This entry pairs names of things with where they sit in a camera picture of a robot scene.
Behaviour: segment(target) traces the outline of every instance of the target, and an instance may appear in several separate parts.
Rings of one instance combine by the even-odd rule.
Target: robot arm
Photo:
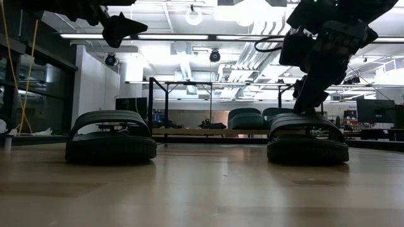
[[[375,41],[369,23],[389,11],[398,0],[302,0],[290,15],[279,63],[307,73],[295,84],[295,113],[320,106],[325,90],[340,84],[350,58]]]

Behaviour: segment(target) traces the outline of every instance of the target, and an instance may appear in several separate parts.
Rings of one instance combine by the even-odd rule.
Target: metal frame
[[[282,95],[285,91],[294,87],[294,84],[287,84],[287,87],[281,90],[282,86],[278,86],[278,108],[282,108]]]
[[[165,93],[165,106],[164,106],[164,127],[168,128],[169,127],[169,94],[171,93],[172,90],[174,90],[179,84],[182,85],[208,85],[210,86],[210,121],[212,118],[212,91],[213,91],[213,85],[212,82],[193,82],[193,81],[168,81],[168,82],[164,82],[164,84],[167,85],[167,88],[164,88],[154,77],[151,77],[149,79],[149,101],[148,101],[148,126],[150,129],[150,133],[153,134],[153,129],[152,129],[152,125],[153,125],[153,85],[157,84],[157,86],[159,88],[161,88],[164,93]],[[169,89],[169,86],[171,84],[174,84],[174,88],[172,88],[171,90]]]

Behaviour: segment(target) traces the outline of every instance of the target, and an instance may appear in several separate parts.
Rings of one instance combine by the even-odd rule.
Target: black object
[[[398,129],[404,129],[404,105],[396,105],[395,127]]]
[[[108,56],[105,58],[105,64],[107,66],[115,66],[117,63],[115,53],[110,53]]]
[[[336,118],[335,118],[335,126],[337,128],[341,127],[341,118],[340,118],[340,116],[336,116]]]
[[[106,6],[131,6],[136,0],[4,0],[5,3],[31,12],[41,19],[44,11],[66,15],[69,20],[84,19],[91,26],[102,24],[102,36],[118,48],[123,38],[147,31],[147,25],[119,16],[109,16]]]
[[[78,135],[86,125],[103,122],[124,122],[138,125],[141,134],[129,131],[91,132]],[[84,113],[77,118],[66,143],[65,159],[70,163],[132,163],[155,158],[157,144],[139,114],[129,110],[101,110]]]
[[[142,119],[147,118],[147,98],[117,98],[116,110],[130,110],[140,114]]]
[[[219,50],[212,50],[212,53],[210,54],[209,60],[210,60],[211,62],[218,62],[218,61],[220,61]]]
[[[348,117],[357,118],[357,111],[356,110],[345,110],[343,112],[343,118],[347,119]]]
[[[287,20],[292,28],[283,40],[280,56],[280,64],[297,66],[307,73],[295,87],[295,113],[312,112],[328,96],[324,92],[328,87],[342,83],[350,58],[378,38],[368,24],[397,1],[300,1]]]
[[[35,64],[37,64],[37,65],[40,65],[40,66],[46,66],[46,64],[47,64],[46,61],[44,61],[44,60],[42,60],[41,58],[38,58],[38,57],[34,58],[33,62]]]
[[[354,77],[354,78],[352,78],[352,83],[354,83],[354,84],[360,83],[359,77]]]
[[[202,121],[202,124],[198,125],[201,129],[226,129],[226,125],[223,123],[211,123],[209,119]]]
[[[271,129],[272,120],[278,114],[292,113],[293,109],[289,108],[266,108],[263,111],[263,117],[265,119],[264,128]]]
[[[396,107],[392,100],[357,99],[358,121],[362,123],[395,123]]]
[[[316,139],[311,129],[328,130],[328,139]],[[306,134],[282,134],[280,130],[306,130]],[[337,164],[349,160],[342,132],[324,117],[281,113],[274,117],[268,143],[268,159],[281,164]]]
[[[390,139],[390,137],[393,135],[390,135],[388,133],[384,133],[384,129],[362,129],[360,131],[360,139],[366,140],[366,139]]]

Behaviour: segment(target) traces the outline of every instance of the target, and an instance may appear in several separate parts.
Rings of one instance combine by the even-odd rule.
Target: black metal frame
[[[183,85],[198,85],[204,84],[211,86],[212,93],[212,82],[192,82],[192,81],[181,81],[181,82],[165,82],[167,85],[164,88],[155,78],[150,78],[149,80],[149,101],[148,101],[148,126],[152,134],[152,123],[153,123],[153,85],[157,84],[165,92],[165,122],[166,128],[169,126],[169,85],[171,84],[183,84]],[[293,88],[293,85],[288,84],[288,86],[282,90],[284,85],[278,87],[278,107],[282,108],[282,94]],[[210,119],[211,119],[211,109],[212,107],[212,95],[210,96]],[[324,115],[324,106],[321,103],[321,114]],[[168,136],[164,137],[152,137],[158,143],[201,143],[201,144],[267,144],[269,140],[258,139],[258,138],[219,138],[219,137],[175,137]],[[380,141],[358,141],[358,140],[346,140],[346,143],[350,147],[354,148],[369,148],[369,149],[383,149],[388,151],[404,151],[404,143],[400,142],[380,142]]]
[[[278,108],[282,108],[282,95],[285,91],[290,90],[294,87],[294,84],[288,84],[288,86],[281,90],[282,86],[278,86]]]
[[[213,91],[213,83],[212,82],[193,82],[193,81],[181,81],[181,82],[175,82],[175,81],[168,81],[168,82],[164,82],[167,85],[167,88],[164,88],[155,78],[151,77],[149,79],[149,101],[148,101],[148,126],[150,128],[150,133],[153,134],[152,132],[152,125],[153,125],[153,85],[157,84],[158,87],[160,87],[164,93],[165,93],[165,106],[164,106],[164,127],[168,128],[169,127],[169,94],[170,94],[170,90],[169,90],[169,86],[171,84],[175,84],[175,85],[208,85],[210,86],[210,91],[212,93]],[[210,120],[212,118],[212,95],[210,95]]]

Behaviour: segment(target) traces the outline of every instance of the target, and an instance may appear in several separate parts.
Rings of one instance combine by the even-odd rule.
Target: window
[[[18,96],[22,102],[25,99],[25,91],[18,90]],[[54,134],[60,134],[63,130],[64,101],[44,95],[28,92],[25,115],[31,125],[32,132],[42,132],[51,128]],[[17,106],[15,125],[21,123],[22,108]],[[30,133],[28,124],[24,122],[22,132]]]
[[[29,55],[21,57],[20,88],[27,85],[31,59]],[[30,88],[50,95],[68,96],[70,91],[67,88],[71,78],[72,76],[66,71],[35,58],[32,64]]]

